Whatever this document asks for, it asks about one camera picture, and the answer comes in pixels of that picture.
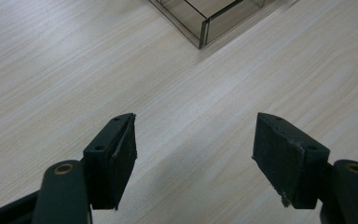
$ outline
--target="wooden table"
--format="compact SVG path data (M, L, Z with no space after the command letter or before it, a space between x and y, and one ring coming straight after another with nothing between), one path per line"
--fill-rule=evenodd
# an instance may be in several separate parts
M138 160L94 223L320 223L251 159L259 111L358 161L358 0L302 0L203 50L146 0L0 1L0 206L133 112Z

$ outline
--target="transparent tray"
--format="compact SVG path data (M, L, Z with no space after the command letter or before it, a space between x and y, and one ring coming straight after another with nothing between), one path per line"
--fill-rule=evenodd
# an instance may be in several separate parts
M198 48L276 0L149 0Z

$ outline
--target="glass box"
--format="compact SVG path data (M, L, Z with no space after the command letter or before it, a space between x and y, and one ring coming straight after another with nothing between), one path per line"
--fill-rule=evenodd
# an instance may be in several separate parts
M275 0L149 0L198 48Z

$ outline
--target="clear acrylic box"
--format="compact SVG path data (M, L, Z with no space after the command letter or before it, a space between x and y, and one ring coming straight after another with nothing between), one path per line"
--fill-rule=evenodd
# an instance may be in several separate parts
M149 0L198 48L275 0Z

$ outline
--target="wood grain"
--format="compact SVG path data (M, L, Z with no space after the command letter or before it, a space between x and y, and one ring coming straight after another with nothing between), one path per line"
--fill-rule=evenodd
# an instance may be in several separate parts
M146 0L0 1L0 206L133 112L139 159L94 223L320 223L252 161L258 111L358 160L358 1L299 1L203 50Z

